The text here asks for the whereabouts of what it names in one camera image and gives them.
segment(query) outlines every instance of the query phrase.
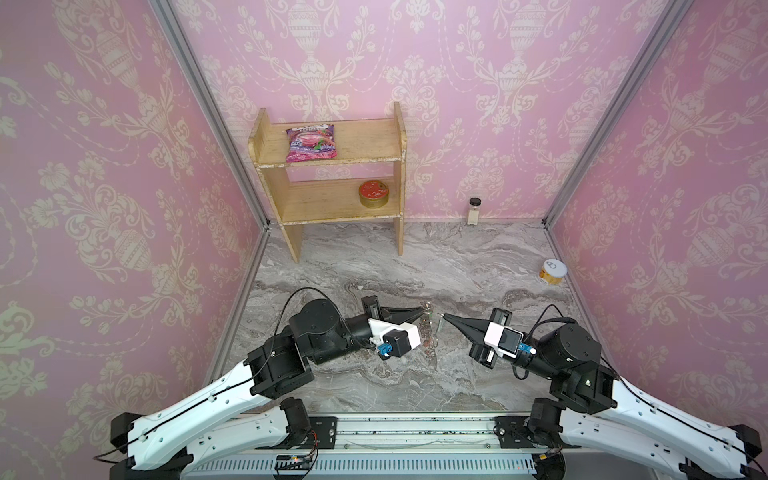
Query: gray marble surface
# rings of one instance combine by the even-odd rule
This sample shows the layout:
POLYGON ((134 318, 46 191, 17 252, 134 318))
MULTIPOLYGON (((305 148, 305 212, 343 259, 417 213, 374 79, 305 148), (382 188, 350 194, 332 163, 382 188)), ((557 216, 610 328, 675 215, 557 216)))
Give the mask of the gray marble surface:
MULTIPOLYGON (((538 279, 552 257, 540 223, 407 223, 405 236, 399 257, 390 223, 308 225, 301 263, 294 263, 281 232, 273 232, 227 368, 271 335, 291 292, 314 286, 348 317, 362 312, 363 296, 377 295, 383 306, 428 300, 435 313, 422 328, 437 341, 386 362, 360 351, 313 365, 315 381, 291 393, 311 412, 526 411, 535 397, 548 396, 543 379, 517 380, 506 362, 493 370, 474 362, 469 341, 452 325, 436 332, 441 313, 488 318, 494 306, 511 310, 511 325, 526 331, 548 303, 581 321, 565 283, 538 279)), ((317 296, 294 298, 283 325, 311 298, 317 296)))

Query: shelf board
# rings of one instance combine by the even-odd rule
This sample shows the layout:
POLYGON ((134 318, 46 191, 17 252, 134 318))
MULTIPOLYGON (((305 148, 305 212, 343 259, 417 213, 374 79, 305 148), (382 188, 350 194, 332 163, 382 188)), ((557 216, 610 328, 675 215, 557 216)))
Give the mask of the shelf board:
POLYGON ((400 217, 400 185, 393 177, 381 180, 389 186, 389 201, 381 208, 360 203, 357 189, 364 179, 292 182, 280 219, 283 225, 300 225, 400 217))
POLYGON ((401 160, 397 124, 391 119, 347 120, 329 122, 333 125, 336 156, 322 160, 287 163, 288 135, 286 129, 322 122, 271 124, 264 139, 264 148, 257 168, 307 167, 319 165, 369 164, 401 160))

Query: tin can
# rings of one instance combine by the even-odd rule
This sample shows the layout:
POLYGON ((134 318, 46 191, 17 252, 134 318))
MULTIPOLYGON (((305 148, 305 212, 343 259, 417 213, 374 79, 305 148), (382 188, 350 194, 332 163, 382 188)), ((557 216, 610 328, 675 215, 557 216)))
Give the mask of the tin can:
POLYGON ((565 263, 551 258, 544 262, 544 266, 538 273, 538 277, 547 285, 554 286, 563 280, 566 273, 568 273, 568 268, 565 266, 565 263))
POLYGON ((360 203, 368 208, 381 208, 389 201, 389 187, 380 180, 368 180, 360 185, 360 203))

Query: floral pattern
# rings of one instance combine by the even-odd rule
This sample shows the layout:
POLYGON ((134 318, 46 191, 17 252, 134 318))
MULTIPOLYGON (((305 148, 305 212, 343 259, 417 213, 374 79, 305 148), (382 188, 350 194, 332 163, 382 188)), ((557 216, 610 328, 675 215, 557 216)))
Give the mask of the floral pattern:
POLYGON ((764 438, 767 62, 767 3, 695 2, 554 226, 621 372, 764 438))
MULTIPOLYGON (((174 0, 245 159, 258 108, 338 121, 388 117, 399 101, 415 218, 464 217, 483 193, 483 217, 541 218, 664 5, 174 0), (557 135, 526 146, 547 125, 557 135), (493 183, 480 185, 491 170, 493 183)), ((289 172, 294 181, 382 175, 391 167, 289 172)))
POLYGON ((204 382, 260 226, 149 4, 37 3, 0 7, 0 478, 105 478, 113 417, 204 382))

